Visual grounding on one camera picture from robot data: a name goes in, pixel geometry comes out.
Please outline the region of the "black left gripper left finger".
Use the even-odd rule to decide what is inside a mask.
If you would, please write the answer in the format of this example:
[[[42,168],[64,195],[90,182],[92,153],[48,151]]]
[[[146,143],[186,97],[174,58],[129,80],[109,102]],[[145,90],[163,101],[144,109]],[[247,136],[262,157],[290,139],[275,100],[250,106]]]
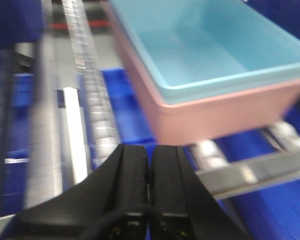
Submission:
[[[16,215],[22,237],[77,237],[115,210],[147,203],[148,157],[144,146],[118,145],[84,181]]]

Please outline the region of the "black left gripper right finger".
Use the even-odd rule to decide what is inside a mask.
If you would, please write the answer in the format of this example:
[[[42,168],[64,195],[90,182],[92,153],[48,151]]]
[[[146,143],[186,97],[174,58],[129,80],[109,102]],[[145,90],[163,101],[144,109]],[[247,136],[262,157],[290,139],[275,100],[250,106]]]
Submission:
[[[159,217],[152,240],[248,240],[199,180],[181,146],[157,145],[152,153],[149,201]]]

